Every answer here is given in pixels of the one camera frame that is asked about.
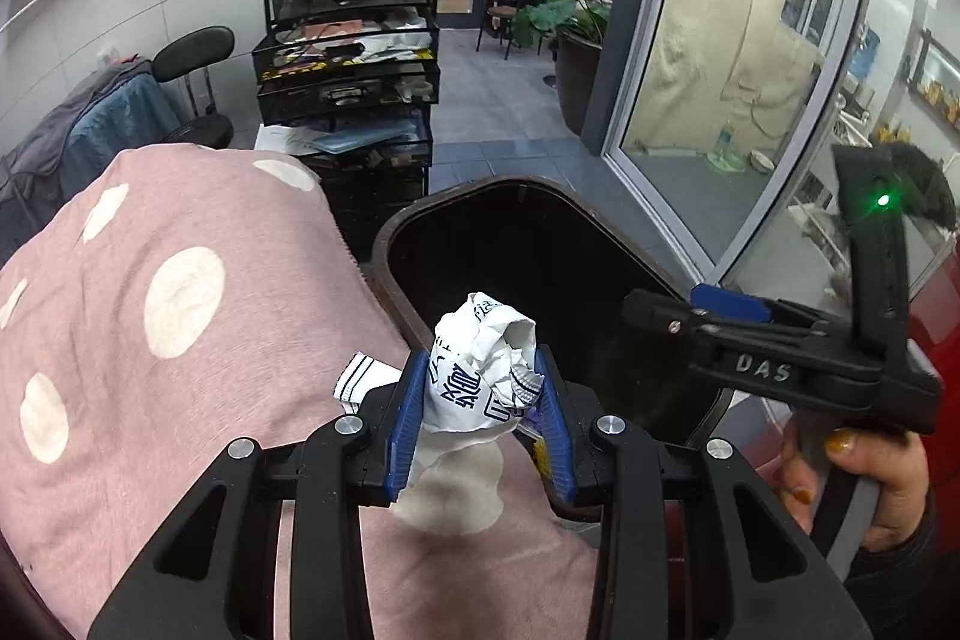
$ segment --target brown trash can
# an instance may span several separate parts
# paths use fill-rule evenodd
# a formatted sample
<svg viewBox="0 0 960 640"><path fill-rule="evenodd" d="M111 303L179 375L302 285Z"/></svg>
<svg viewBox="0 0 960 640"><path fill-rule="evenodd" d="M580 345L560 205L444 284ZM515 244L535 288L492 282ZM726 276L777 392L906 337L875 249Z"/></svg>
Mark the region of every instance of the brown trash can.
<svg viewBox="0 0 960 640"><path fill-rule="evenodd" d="M493 177L427 196L373 244L371 285L412 347L470 292L536 320L560 374L591 386L607 413L657 439L697 447L730 405L728 389L686 376L666 335L620 316L633 289L683 298L647 254L578 199L539 177Z"/></svg>

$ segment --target brown flower pot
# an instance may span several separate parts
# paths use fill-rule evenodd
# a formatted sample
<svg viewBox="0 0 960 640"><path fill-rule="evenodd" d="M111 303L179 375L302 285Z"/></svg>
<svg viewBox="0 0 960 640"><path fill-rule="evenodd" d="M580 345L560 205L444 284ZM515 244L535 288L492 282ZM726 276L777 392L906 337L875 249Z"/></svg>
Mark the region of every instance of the brown flower pot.
<svg viewBox="0 0 960 640"><path fill-rule="evenodd" d="M557 37L557 94L563 122L574 134L580 135L587 119L587 105L593 91L593 78L600 64L600 44L587 42L573 34L560 32Z"/></svg>

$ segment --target finger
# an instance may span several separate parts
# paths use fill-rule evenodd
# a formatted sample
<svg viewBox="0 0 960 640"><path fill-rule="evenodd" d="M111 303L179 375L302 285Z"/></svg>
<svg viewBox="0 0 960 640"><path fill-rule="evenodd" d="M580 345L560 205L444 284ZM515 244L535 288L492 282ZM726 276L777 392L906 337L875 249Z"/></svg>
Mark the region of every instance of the finger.
<svg viewBox="0 0 960 640"><path fill-rule="evenodd" d="M811 504L820 490L816 471L800 455L781 467L781 486L803 504Z"/></svg>
<svg viewBox="0 0 960 640"><path fill-rule="evenodd" d="M928 481L926 453L918 434L892 437L879 432L837 429L824 444L827 457L853 475L869 475L894 491Z"/></svg>
<svg viewBox="0 0 960 640"><path fill-rule="evenodd" d="M803 504L802 501L784 489L781 489L781 501L784 503L786 511L790 513L800 528L805 533L810 534L810 530L813 529L813 515L810 512L810 505Z"/></svg>
<svg viewBox="0 0 960 640"><path fill-rule="evenodd" d="M790 461L800 452L800 436L797 431L797 418L794 416L784 427L784 441L781 442L781 458L784 462Z"/></svg>

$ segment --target blue gripper pad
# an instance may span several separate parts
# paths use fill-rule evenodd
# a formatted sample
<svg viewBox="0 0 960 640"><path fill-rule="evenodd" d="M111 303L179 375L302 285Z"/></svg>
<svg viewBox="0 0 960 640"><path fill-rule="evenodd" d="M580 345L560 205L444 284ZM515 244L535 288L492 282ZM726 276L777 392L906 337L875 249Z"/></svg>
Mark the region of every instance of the blue gripper pad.
<svg viewBox="0 0 960 640"><path fill-rule="evenodd" d="M541 417L541 434L546 443L547 458L550 459L550 477L560 499L572 504L577 493L576 477L573 475L573 443L563 420L557 389L539 350L536 351L534 372L544 376L544 387L536 402L536 410Z"/></svg>
<svg viewBox="0 0 960 640"><path fill-rule="evenodd" d="M410 467L414 461L416 438L419 437L419 427L424 420L424 384L426 382L426 368L430 362L430 354L425 351L416 351L411 357L409 365L410 381L407 384L403 401L400 402L400 412L397 413L397 422L390 432L387 442L388 470L384 480L384 487L390 501L397 501L400 491L407 486L410 477Z"/></svg>
<svg viewBox="0 0 960 640"><path fill-rule="evenodd" d="M770 308L759 299L703 283L691 290L690 305L729 319L758 323L767 323L771 319Z"/></svg>

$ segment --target pink blanket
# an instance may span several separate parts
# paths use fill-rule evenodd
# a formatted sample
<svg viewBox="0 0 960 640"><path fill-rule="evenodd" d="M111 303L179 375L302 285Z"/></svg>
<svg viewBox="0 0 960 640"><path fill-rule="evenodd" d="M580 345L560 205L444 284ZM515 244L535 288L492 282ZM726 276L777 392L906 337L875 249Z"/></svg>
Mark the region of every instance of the pink blanket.
<svg viewBox="0 0 960 640"><path fill-rule="evenodd" d="M0 271L0 528L70 632L230 439L340 414L356 351L400 367L407 347L284 156L124 152L23 247ZM362 525L378 640L584 636L593 552L512 437L445 456Z"/></svg>

